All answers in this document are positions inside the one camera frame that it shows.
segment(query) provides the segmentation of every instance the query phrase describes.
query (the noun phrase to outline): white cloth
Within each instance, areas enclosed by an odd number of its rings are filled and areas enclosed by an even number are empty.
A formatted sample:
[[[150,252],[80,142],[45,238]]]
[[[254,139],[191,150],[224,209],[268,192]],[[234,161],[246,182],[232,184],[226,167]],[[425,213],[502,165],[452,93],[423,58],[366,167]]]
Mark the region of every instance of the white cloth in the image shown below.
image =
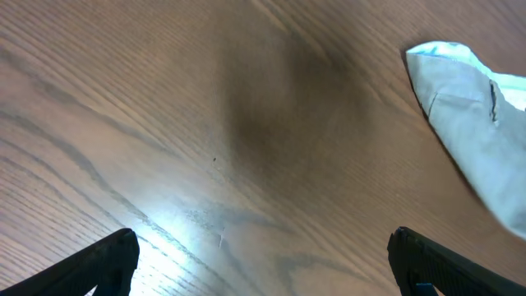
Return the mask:
[[[407,53],[430,124],[495,217],[526,239],[526,78],[492,72],[465,45]]]

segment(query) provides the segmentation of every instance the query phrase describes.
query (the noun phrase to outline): wooden surface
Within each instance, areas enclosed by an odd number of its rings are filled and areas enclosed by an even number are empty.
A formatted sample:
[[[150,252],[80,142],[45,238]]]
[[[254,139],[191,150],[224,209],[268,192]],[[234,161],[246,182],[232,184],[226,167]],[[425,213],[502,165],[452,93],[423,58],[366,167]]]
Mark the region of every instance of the wooden surface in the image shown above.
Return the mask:
[[[0,0],[0,289],[122,227],[132,294],[396,295],[407,225],[520,284],[403,50],[526,75],[523,0]]]

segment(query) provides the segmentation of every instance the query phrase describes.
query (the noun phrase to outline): scratch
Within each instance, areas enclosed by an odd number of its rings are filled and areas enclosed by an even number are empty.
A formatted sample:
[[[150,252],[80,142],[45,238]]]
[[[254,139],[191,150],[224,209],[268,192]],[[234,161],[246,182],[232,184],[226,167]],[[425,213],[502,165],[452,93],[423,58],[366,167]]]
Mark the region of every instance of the scratch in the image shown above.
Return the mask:
[[[219,235],[219,236],[220,236],[220,239],[219,239],[219,248],[221,248],[221,246],[223,245],[223,240],[224,240],[223,233],[224,233],[224,227],[223,227],[223,231],[221,231],[221,234]]]

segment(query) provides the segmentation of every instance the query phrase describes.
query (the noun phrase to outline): black plastic part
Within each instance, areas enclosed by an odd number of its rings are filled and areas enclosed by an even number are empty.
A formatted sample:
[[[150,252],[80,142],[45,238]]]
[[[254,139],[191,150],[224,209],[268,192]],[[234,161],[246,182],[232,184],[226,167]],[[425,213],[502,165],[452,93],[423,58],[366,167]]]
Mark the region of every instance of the black plastic part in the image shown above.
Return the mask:
[[[0,296],[127,296],[139,261],[131,229],[120,229],[97,243],[0,292]]]
[[[526,295],[526,288],[471,262],[406,227],[391,234],[389,263],[403,296],[433,284],[444,295]]]

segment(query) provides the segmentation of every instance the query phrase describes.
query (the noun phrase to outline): wood grain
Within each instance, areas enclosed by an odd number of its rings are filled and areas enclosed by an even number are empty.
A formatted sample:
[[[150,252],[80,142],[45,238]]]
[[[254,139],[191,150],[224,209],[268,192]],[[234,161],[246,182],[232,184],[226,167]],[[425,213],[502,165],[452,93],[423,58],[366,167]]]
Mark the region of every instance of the wood grain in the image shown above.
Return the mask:
[[[121,227],[132,294],[391,295],[407,225],[526,284],[401,53],[526,75],[520,0],[0,0],[0,289]]]

